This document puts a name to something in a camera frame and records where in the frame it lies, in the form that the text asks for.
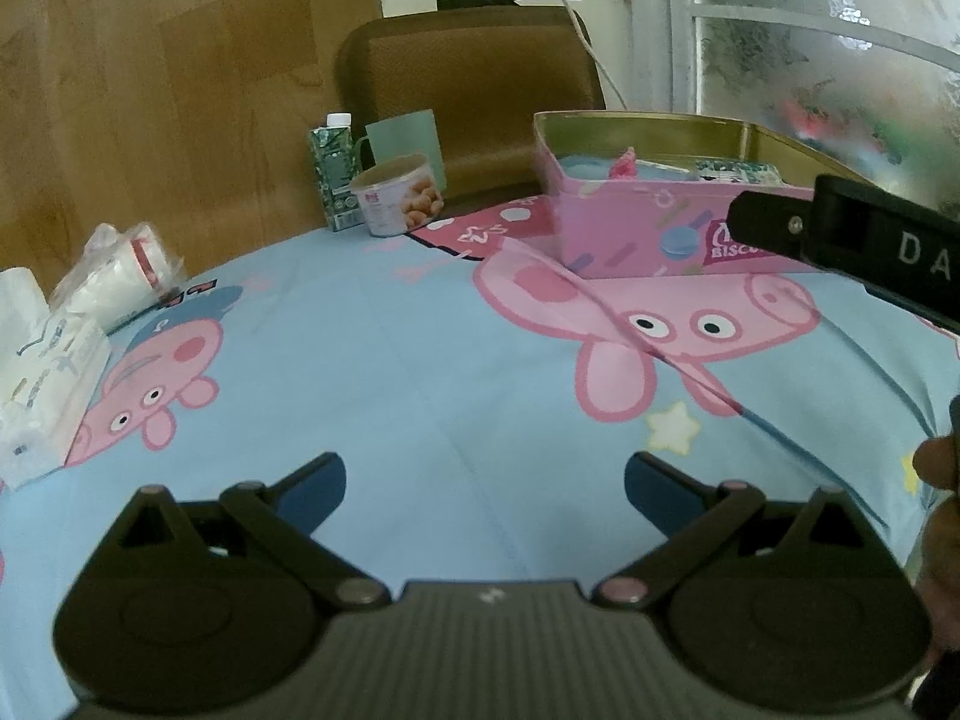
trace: barcode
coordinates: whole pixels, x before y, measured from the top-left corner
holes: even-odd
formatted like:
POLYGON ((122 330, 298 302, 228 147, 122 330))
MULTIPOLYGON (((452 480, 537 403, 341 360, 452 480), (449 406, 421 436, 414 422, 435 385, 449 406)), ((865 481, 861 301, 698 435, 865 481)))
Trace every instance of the barcode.
POLYGON ((357 224, 363 224, 363 212, 359 208, 352 211, 344 211, 333 218, 333 231, 340 232, 348 227, 355 227, 357 224))

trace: peppa pig tablecloth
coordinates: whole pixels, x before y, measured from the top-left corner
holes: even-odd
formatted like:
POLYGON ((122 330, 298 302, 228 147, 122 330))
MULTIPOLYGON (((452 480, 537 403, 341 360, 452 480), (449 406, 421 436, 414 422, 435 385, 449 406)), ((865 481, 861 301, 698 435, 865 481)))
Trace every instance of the peppa pig tablecloth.
POLYGON ((325 450, 314 538, 409 579, 573 578, 662 536, 624 493, 646 449, 771 498, 843 485, 899 560, 932 500, 954 336, 827 274, 584 281, 544 199, 374 241, 322 230, 192 280, 112 337, 68 466, 0 493, 0 718, 74 706, 51 625, 133 492, 280 479, 325 450))

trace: white bottle cap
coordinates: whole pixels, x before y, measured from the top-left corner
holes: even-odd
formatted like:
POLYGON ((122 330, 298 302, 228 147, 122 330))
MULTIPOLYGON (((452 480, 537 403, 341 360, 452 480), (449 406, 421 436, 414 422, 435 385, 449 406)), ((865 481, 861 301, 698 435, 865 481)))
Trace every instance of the white bottle cap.
POLYGON ((353 117, 349 113, 329 113, 326 115, 326 125, 328 127, 349 127, 353 123, 353 117))

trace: yellow star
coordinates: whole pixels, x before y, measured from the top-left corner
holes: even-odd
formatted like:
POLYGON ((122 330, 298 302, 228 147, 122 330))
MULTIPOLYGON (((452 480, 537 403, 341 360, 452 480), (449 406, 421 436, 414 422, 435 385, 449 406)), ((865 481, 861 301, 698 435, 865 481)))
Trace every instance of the yellow star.
POLYGON ((690 416, 683 400, 665 412, 648 413, 647 424, 650 426, 648 451, 668 449, 684 457, 690 454, 690 443, 700 432, 700 423, 690 416))
POLYGON ((904 467, 904 490, 911 495, 916 495, 920 488, 920 477, 913 469, 913 453, 901 457, 901 465, 904 467))

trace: round bolt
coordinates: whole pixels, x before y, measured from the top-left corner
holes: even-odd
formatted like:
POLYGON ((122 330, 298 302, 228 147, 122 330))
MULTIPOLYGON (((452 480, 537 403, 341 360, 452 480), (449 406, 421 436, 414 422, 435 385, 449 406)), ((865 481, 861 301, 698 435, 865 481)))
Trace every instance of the round bolt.
POLYGON ((344 579, 337 586, 337 597, 345 604, 364 607, 383 598, 387 589, 373 579, 344 579))
POLYGON ((600 586, 600 594, 615 604, 635 604, 650 592, 649 587, 633 577, 613 577, 600 586))

